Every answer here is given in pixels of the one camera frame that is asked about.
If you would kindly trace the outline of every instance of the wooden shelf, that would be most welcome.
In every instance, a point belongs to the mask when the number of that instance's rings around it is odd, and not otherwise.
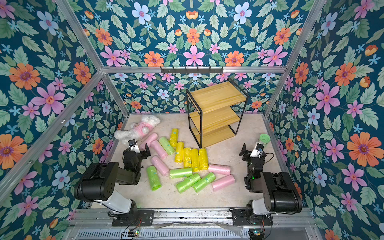
[[[193,91],[191,95],[204,114],[246,99],[229,81]]]
[[[200,134],[195,127],[192,128],[192,132],[196,136],[197,140],[200,142]],[[224,141],[234,136],[235,134],[232,132],[232,130],[228,126],[217,129],[214,132],[210,132],[210,133],[204,132],[202,147],[209,147],[211,145],[214,145],[218,142]]]
[[[198,112],[190,113],[189,116],[198,129],[198,132],[200,132],[200,115]],[[209,132],[238,121],[240,121],[240,117],[229,106],[211,111],[209,113],[204,113],[203,134],[208,134]]]

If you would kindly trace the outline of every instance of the pink bag roll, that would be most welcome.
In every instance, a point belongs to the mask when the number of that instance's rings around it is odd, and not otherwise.
[[[164,148],[160,145],[159,141],[158,140],[155,140],[155,141],[152,141],[151,142],[151,147],[153,149],[155,149],[155,151],[157,152],[157,154],[159,155],[159,157],[161,159],[165,159],[166,157],[168,157],[168,154],[167,152],[164,150]]]
[[[156,133],[152,133],[151,135],[149,135],[147,137],[147,139],[145,139],[144,142],[142,142],[142,144],[140,144],[139,148],[141,150],[144,150],[145,149],[145,144],[148,144],[148,147],[151,145],[151,142],[155,141],[157,139],[158,135]]]
[[[167,176],[169,174],[169,168],[157,156],[151,158],[151,163],[156,167],[157,171],[159,171],[161,175]]]
[[[208,171],[213,172],[213,173],[217,173],[217,174],[229,175],[229,174],[231,174],[231,167],[230,166],[210,164],[208,167]]]
[[[234,183],[235,183],[235,178],[232,175],[228,175],[223,177],[222,179],[214,181],[212,183],[212,187],[214,188],[214,192],[216,192]]]

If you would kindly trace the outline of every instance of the beige floor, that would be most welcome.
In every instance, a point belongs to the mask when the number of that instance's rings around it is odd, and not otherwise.
[[[165,136],[169,139],[171,129],[175,127],[179,129],[178,140],[183,141],[185,147],[197,148],[197,143],[188,127],[186,114],[158,114],[156,116],[161,120],[161,123],[153,132],[157,133],[159,137]],[[126,129],[129,129],[130,123],[139,122],[140,119],[141,115],[130,115]],[[124,197],[133,199],[138,208],[245,207],[249,200],[260,199],[263,194],[250,193],[245,188],[244,177],[247,174],[247,163],[242,161],[239,153],[243,143],[246,143],[247,149],[251,150],[261,133],[266,133],[262,116],[260,114],[244,114],[239,132],[235,137],[207,147],[209,163],[231,166],[231,174],[236,180],[235,184],[220,191],[213,192],[211,185],[209,185],[198,194],[195,193],[193,188],[179,194],[175,184],[183,179],[170,179],[159,174],[162,187],[152,192],[146,173],[146,168],[151,165],[150,158],[142,161],[144,168],[141,170],[141,179],[137,185],[122,186],[116,184],[115,189]],[[123,167],[122,153],[125,149],[126,146],[119,142],[111,160],[112,162],[119,162],[120,167]],[[152,148],[150,150],[153,156],[156,155]],[[268,144],[265,151],[274,153],[271,144]],[[168,156],[164,163],[170,169],[182,168],[182,163],[174,162],[174,155]],[[264,171],[281,171],[276,157],[265,164]],[[203,177],[208,174],[208,171],[200,171],[199,174]],[[225,177],[220,174],[215,175],[216,179]],[[93,207],[99,208],[100,206],[94,204]]]

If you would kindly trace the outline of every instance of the yellow bag roll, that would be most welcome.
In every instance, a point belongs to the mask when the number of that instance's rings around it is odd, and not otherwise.
[[[177,163],[183,162],[183,151],[184,151],[184,143],[178,142],[176,144],[175,162],[177,162]]]
[[[208,156],[205,148],[199,149],[200,170],[208,170]]]
[[[170,134],[169,144],[171,147],[175,148],[177,144],[177,137],[179,136],[179,130],[177,128],[172,128],[172,133]]]
[[[190,147],[185,147],[183,150],[184,168],[192,167],[192,150]]]
[[[199,151],[196,148],[192,149],[192,171],[193,172],[200,171]]]

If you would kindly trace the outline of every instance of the stuffed animal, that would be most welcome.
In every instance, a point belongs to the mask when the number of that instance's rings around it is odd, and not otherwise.
[[[147,135],[152,129],[154,129],[160,123],[160,119],[153,115],[143,116],[141,122],[132,123],[131,130],[121,131],[117,130],[115,132],[115,138],[121,140],[123,144],[129,146],[129,140],[135,139],[136,141],[142,139]]]

